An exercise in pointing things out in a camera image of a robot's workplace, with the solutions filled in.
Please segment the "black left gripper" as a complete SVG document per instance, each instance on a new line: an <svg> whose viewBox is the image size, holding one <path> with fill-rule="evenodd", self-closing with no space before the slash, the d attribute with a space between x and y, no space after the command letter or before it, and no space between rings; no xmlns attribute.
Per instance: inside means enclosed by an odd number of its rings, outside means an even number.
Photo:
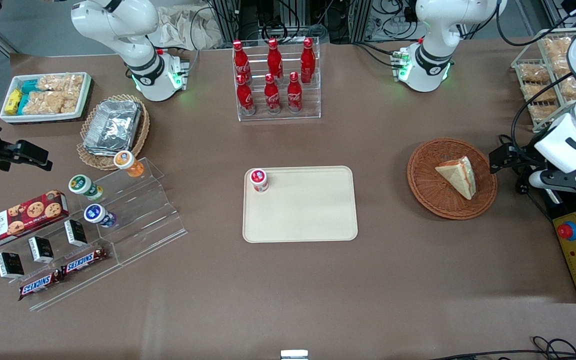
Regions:
<svg viewBox="0 0 576 360"><path fill-rule="evenodd" d="M496 174L500 170L514 167L518 160L516 148L511 143L503 143L489 153L489 173ZM576 170L571 173L545 170L542 172L542 183L553 191L576 193Z"/></svg>

